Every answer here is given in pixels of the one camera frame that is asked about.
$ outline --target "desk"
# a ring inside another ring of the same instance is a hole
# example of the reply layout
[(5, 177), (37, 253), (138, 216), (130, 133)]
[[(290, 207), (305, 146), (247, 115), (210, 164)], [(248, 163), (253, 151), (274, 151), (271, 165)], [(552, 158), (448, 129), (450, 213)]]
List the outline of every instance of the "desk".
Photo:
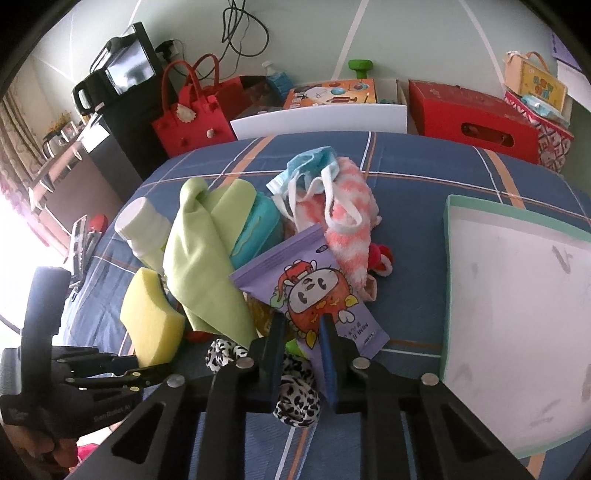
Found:
[(29, 194), (31, 204), (47, 210), (67, 232), (83, 215), (93, 217), (102, 213), (111, 222), (123, 206), (77, 140), (59, 157), (43, 165)]

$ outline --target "blue plaid bedsheet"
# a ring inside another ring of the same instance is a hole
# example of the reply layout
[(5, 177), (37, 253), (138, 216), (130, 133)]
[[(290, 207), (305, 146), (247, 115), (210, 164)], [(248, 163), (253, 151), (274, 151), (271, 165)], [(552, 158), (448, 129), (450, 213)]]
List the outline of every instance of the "blue plaid bedsheet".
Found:
[[(446, 250), (443, 210), (448, 195), (461, 194), (526, 208), (591, 232), (591, 200), (562, 176), (542, 167), (480, 148), (413, 135), (376, 132), (315, 132), (237, 141), (202, 148), (162, 165), (130, 200), (146, 196), (173, 220), (178, 194), (191, 177), (211, 188), (240, 177), (257, 190), (296, 154), (330, 145), (355, 161), (374, 191), (383, 221), (372, 239), (388, 245), (394, 273), (378, 280), (370, 311), (391, 337), (376, 360), (390, 371), (418, 378), (438, 372), (446, 315)], [(90, 263), (86, 283), (68, 302), (62, 340), (128, 354), (131, 341), (119, 311), (134, 272), (141, 266), (113, 223)], [(203, 345), (184, 345), (177, 370), (188, 377), (208, 374)], [(317, 425), (294, 429), (273, 416), (249, 415), (246, 442), (248, 479), (359, 478), (357, 415), (335, 416), (324, 409)], [(523, 459), (541, 480), (561, 480), (591, 443), (591, 432)]]

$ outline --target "green towel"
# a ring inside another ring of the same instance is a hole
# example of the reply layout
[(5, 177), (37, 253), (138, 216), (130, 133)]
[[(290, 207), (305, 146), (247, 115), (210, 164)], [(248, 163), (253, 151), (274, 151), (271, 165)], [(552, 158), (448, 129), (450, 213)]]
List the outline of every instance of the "green towel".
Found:
[(245, 347), (257, 334), (242, 292), (228, 279), (234, 271), (229, 256), (255, 196), (241, 179), (211, 192), (205, 180), (187, 180), (164, 253), (167, 285), (193, 329), (221, 333)]

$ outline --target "red box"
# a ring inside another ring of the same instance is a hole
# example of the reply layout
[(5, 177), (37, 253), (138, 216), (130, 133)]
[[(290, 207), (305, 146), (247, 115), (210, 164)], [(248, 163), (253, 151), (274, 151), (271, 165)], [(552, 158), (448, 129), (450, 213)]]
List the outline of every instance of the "red box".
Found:
[(538, 132), (502, 99), (460, 86), (408, 81), (419, 134), (538, 163)]

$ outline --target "red gift box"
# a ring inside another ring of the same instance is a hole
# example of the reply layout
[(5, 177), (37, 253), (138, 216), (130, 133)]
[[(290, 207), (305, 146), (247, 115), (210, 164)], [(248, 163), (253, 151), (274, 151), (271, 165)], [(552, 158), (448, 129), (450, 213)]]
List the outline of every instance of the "red gift box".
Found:
[[(215, 78), (213, 85), (201, 87), (195, 69), (206, 57), (213, 59)], [(178, 103), (169, 106), (167, 77), (175, 65), (183, 65), (189, 74), (178, 93)], [(175, 60), (166, 67), (162, 82), (164, 115), (152, 122), (152, 127), (169, 157), (236, 140), (230, 120), (248, 108), (252, 101), (245, 94), (239, 77), (219, 81), (217, 57), (206, 54), (193, 67), (184, 60)]]
[(505, 101), (537, 129), (539, 164), (560, 173), (564, 162), (566, 162), (566, 154), (570, 150), (574, 135), (565, 128), (539, 116), (527, 105), (524, 105), (513, 92), (505, 92)]
[(460, 86), (409, 80), (419, 134), (538, 163), (538, 132), (502, 99)]

